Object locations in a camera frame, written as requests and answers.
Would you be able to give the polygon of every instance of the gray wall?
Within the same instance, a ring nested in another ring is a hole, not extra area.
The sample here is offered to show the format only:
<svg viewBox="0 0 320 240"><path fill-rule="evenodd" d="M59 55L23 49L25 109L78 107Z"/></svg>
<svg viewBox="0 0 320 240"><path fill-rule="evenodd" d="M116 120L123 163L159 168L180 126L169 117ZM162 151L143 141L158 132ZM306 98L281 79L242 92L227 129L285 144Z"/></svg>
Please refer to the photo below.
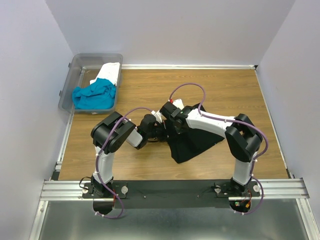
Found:
<svg viewBox="0 0 320 240"><path fill-rule="evenodd" d="M320 2L297 0L258 69L288 168L320 224Z"/></svg>
<svg viewBox="0 0 320 240"><path fill-rule="evenodd" d="M66 126L72 52L43 0L1 1L0 22L0 238L24 240Z"/></svg>
<svg viewBox="0 0 320 240"><path fill-rule="evenodd" d="M73 54L124 64L260 63L294 0L46 0Z"/></svg>

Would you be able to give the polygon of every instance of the teal towel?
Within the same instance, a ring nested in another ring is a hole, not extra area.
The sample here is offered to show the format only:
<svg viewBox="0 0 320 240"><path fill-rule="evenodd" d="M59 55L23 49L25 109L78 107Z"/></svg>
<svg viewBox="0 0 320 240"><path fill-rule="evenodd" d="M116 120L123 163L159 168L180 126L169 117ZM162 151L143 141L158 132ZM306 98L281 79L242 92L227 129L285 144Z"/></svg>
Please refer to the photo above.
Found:
<svg viewBox="0 0 320 240"><path fill-rule="evenodd" d="M75 109L111 109L115 104L116 86L109 80L97 78L91 85L77 86L72 92Z"/></svg>

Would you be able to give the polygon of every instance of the folded black garment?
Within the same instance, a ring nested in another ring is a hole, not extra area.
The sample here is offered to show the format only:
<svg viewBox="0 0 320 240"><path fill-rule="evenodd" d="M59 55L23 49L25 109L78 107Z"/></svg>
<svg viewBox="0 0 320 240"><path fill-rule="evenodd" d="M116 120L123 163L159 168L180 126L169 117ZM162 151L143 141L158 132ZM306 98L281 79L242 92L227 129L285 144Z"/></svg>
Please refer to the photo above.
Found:
<svg viewBox="0 0 320 240"><path fill-rule="evenodd" d="M198 156L224 139L220 135L192 128L187 132L178 134L171 121L165 120L164 123L167 135L169 136L166 141L171 150L171 157L178 164Z"/></svg>

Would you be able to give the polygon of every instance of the clear plastic box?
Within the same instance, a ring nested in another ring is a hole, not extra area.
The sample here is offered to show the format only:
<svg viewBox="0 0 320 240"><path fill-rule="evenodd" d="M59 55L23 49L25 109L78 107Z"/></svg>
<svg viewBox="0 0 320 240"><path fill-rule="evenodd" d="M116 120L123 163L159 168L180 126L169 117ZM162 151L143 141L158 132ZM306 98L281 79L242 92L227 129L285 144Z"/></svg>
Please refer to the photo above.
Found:
<svg viewBox="0 0 320 240"><path fill-rule="evenodd" d="M119 87L122 82L121 68L123 56L118 53L80 53L73 57L69 65L63 90L60 92L59 108L71 113L105 114L113 112L116 108ZM103 64L120 63L118 79L116 83L114 105L109 109L75 109L72 101L72 92L76 87L87 87L89 81L95 79Z"/></svg>

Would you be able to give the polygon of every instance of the white cloth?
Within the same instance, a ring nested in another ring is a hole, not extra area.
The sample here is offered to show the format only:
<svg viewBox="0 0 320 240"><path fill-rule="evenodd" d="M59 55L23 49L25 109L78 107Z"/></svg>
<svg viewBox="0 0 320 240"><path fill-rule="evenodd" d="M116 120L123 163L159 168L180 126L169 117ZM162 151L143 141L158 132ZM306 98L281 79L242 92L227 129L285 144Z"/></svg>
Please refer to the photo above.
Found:
<svg viewBox="0 0 320 240"><path fill-rule="evenodd" d="M120 68L119 62L108 62L102 65L96 78L93 80L90 80L90 84L93 84L99 78L99 79L108 79L113 85L117 85L119 68Z"/></svg>

